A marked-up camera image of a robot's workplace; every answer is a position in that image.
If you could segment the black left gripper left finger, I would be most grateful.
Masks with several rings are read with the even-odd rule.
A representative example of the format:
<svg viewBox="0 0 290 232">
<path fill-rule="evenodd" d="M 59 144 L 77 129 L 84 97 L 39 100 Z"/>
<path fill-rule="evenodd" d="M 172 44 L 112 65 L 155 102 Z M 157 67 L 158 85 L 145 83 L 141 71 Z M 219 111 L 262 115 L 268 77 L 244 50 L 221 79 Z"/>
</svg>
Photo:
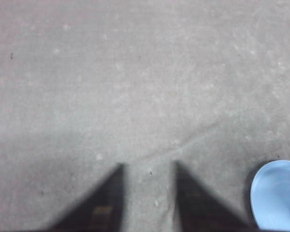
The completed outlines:
<svg viewBox="0 0 290 232">
<path fill-rule="evenodd" d="M 50 231 L 120 231 L 124 213 L 125 165 L 119 164 Z"/>
</svg>

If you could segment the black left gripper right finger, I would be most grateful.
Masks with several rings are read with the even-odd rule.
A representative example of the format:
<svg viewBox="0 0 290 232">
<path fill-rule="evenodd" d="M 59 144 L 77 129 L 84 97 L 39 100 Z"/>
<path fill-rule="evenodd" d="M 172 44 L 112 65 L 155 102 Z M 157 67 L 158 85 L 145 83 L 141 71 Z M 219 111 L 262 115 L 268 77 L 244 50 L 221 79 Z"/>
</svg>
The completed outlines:
<svg viewBox="0 0 290 232">
<path fill-rule="evenodd" d="M 175 162 L 176 203 L 182 231 L 248 231 L 250 227 Z"/>
</svg>

